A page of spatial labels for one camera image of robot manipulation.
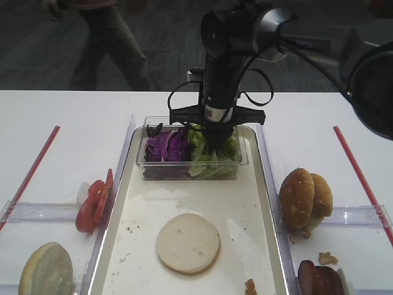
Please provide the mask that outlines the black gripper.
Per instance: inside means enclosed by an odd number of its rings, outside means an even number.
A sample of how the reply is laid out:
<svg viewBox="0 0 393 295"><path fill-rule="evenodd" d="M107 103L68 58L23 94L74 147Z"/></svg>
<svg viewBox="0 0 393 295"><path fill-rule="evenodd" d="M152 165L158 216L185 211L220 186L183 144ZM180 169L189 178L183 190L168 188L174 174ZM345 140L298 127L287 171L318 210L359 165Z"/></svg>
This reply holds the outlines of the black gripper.
<svg viewBox="0 0 393 295"><path fill-rule="evenodd" d="M201 90L198 104L169 109L169 123L198 124L206 140L208 151L218 151L232 136L233 126L245 123L265 123L263 110L237 105L239 84L258 52L245 62L241 55L225 54L220 57L205 55L204 78L198 81Z"/></svg>

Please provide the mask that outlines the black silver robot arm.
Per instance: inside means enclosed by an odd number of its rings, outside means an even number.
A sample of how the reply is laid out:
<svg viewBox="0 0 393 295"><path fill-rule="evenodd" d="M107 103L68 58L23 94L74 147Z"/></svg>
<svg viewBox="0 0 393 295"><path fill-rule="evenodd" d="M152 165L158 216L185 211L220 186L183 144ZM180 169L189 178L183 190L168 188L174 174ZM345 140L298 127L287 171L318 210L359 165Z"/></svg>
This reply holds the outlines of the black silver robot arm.
<svg viewBox="0 0 393 295"><path fill-rule="evenodd" d="M233 128L263 124L262 105L238 106L239 84L256 59L274 62L295 55L327 74L337 65L332 84L373 133L392 138L392 20L329 24L309 22L269 3L241 1L212 11L201 22L205 68L196 80L198 103L169 109L169 122L197 124L210 150L221 147Z"/></svg>

